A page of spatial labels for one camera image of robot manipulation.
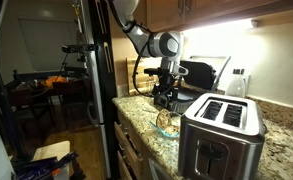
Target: refrigerator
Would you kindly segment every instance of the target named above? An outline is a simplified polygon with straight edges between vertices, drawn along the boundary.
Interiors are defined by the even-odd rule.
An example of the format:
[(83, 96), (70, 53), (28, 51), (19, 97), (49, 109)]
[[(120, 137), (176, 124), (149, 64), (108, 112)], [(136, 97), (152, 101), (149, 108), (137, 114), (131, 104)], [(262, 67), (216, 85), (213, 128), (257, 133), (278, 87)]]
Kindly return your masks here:
[(95, 50), (86, 54), (87, 70), (91, 80), (90, 100), (87, 107), (89, 119), (101, 133), (100, 147), (105, 162), (105, 177), (118, 179), (118, 142), (114, 121), (117, 108), (112, 102), (116, 97), (115, 70), (111, 44), (107, 3), (104, 0), (81, 0), (81, 28), (88, 45)]

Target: toaster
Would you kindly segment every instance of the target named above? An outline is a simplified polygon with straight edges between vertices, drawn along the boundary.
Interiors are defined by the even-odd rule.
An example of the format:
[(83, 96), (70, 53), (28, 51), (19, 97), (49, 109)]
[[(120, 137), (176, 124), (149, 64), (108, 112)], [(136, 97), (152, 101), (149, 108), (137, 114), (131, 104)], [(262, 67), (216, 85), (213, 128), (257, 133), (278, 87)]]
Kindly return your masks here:
[(181, 117), (178, 171), (186, 179), (255, 179), (264, 141), (254, 101), (203, 94)]

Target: upper cabinet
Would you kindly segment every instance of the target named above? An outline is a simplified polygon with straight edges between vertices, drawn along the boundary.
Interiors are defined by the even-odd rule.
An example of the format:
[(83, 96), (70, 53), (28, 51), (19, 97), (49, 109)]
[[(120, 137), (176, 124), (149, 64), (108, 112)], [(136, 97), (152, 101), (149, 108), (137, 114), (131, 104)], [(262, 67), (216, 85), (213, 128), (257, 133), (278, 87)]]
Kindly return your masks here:
[(293, 0), (147, 0), (152, 31), (249, 18), (293, 8)]

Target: wooden floor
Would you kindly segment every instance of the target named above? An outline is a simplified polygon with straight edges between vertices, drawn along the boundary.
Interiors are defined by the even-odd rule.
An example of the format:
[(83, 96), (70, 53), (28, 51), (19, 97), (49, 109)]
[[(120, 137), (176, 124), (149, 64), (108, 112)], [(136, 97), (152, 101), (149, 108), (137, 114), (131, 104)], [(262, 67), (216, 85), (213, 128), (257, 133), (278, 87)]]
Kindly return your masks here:
[(49, 118), (43, 118), (41, 125), (45, 129), (45, 141), (39, 137), (39, 131), (35, 125), (29, 124), (27, 129), (30, 133), (23, 137), (27, 150), (54, 144), (61, 141), (70, 141), (70, 150), (79, 154), (77, 161), (83, 169), (87, 180), (104, 180), (104, 159), (101, 147), (100, 130), (94, 128), (92, 124), (82, 115), (84, 112), (76, 111), (73, 113), (69, 129), (66, 130), (64, 119), (59, 106), (55, 106), (54, 127)]

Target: kitchen counter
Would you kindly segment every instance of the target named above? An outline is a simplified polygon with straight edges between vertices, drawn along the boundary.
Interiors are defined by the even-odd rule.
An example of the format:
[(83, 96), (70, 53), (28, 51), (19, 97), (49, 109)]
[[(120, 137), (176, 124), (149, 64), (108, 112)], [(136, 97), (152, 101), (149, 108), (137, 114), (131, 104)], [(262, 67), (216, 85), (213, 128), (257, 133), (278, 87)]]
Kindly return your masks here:
[[(156, 124), (161, 107), (143, 96), (114, 98), (114, 104), (127, 118), (143, 143), (173, 179), (183, 179), (178, 173), (179, 138), (168, 138), (149, 124)], [(256, 179), (293, 179), (293, 130), (265, 120), (268, 128)]]

